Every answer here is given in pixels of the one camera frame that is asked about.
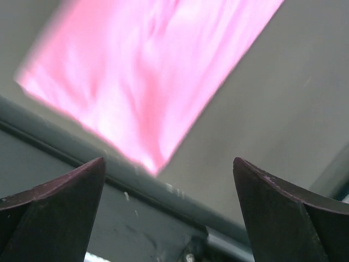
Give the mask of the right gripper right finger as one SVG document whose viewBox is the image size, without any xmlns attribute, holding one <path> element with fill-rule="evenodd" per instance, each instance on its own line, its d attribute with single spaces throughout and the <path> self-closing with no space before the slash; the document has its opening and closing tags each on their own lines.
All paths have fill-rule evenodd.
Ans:
<svg viewBox="0 0 349 262">
<path fill-rule="evenodd" d="M 242 158 L 233 176 L 255 261 L 348 261 L 348 204 Z"/>
</svg>

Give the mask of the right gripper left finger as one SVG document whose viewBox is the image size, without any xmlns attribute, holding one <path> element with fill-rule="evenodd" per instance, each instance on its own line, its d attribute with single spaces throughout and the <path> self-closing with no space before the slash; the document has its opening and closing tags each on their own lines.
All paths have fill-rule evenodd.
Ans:
<svg viewBox="0 0 349 262">
<path fill-rule="evenodd" d="M 1 261 L 84 261 L 106 177 L 96 158 L 1 199 Z"/>
</svg>

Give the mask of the pink t shirt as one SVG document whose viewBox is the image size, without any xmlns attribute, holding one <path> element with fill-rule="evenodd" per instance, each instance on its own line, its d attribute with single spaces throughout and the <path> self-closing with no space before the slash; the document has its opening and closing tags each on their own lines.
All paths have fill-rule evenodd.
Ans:
<svg viewBox="0 0 349 262">
<path fill-rule="evenodd" d="M 156 176 L 281 1 L 65 1 L 16 82 Z"/>
</svg>

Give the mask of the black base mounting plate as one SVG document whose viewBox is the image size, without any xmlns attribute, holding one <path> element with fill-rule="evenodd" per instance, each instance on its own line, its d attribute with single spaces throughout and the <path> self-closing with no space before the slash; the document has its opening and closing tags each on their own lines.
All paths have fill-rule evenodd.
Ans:
<svg viewBox="0 0 349 262">
<path fill-rule="evenodd" d="M 1 132 L 1 196 L 62 176 L 73 167 Z M 110 261 L 177 261 L 205 233 L 123 192 L 104 186 L 88 251 Z"/>
</svg>

